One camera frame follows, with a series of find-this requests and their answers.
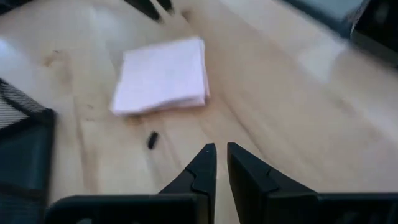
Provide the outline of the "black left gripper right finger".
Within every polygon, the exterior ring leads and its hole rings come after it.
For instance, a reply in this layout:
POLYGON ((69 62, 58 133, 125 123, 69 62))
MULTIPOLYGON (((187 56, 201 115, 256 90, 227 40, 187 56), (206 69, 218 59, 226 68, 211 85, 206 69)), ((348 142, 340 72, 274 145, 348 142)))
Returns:
POLYGON ((228 173, 240 224, 314 224, 317 194, 229 142, 228 173))

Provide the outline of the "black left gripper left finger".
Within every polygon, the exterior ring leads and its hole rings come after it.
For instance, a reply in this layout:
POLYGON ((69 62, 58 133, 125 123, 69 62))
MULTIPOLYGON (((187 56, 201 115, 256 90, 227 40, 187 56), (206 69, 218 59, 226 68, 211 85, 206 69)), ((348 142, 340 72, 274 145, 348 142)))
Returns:
POLYGON ((214 143, 205 144, 184 170, 159 194, 195 194, 204 197, 203 224, 214 224, 217 176, 217 152, 214 143))

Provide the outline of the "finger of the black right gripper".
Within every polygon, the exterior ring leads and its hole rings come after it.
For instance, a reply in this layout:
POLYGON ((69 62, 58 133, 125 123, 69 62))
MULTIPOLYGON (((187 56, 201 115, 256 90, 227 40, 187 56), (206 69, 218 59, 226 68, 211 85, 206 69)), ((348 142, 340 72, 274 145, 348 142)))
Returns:
POLYGON ((157 0, 157 2, 165 9, 167 12, 173 12, 173 5, 171 0, 157 0))
POLYGON ((150 0, 124 0, 132 7, 154 21, 161 21, 161 16, 150 0))

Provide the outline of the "pink sticky note pad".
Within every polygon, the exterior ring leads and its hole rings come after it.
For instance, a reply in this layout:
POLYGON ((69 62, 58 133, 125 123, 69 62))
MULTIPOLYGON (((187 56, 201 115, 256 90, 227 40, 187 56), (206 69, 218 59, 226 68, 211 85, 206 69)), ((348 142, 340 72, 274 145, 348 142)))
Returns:
POLYGON ((205 106, 205 42, 191 37, 126 51, 110 106, 115 115, 205 106))

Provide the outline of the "black mesh desk organizer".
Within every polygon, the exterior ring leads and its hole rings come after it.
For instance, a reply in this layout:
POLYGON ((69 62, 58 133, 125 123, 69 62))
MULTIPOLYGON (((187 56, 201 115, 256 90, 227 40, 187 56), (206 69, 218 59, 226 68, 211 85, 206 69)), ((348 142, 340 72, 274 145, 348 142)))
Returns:
POLYGON ((0 224, 42 224, 56 113, 0 78, 0 224))

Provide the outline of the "small black plastic piece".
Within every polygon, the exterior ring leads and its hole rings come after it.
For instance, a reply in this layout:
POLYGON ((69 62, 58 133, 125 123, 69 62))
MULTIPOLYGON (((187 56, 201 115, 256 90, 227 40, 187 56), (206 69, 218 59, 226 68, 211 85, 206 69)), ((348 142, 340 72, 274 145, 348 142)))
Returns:
POLYGON ((147 140, 147 147, 152 150, 155 147, 155 144, 157 142, 157 139, 159 137, 158 132, 153 131, 150 133, 148 140, 147 140))

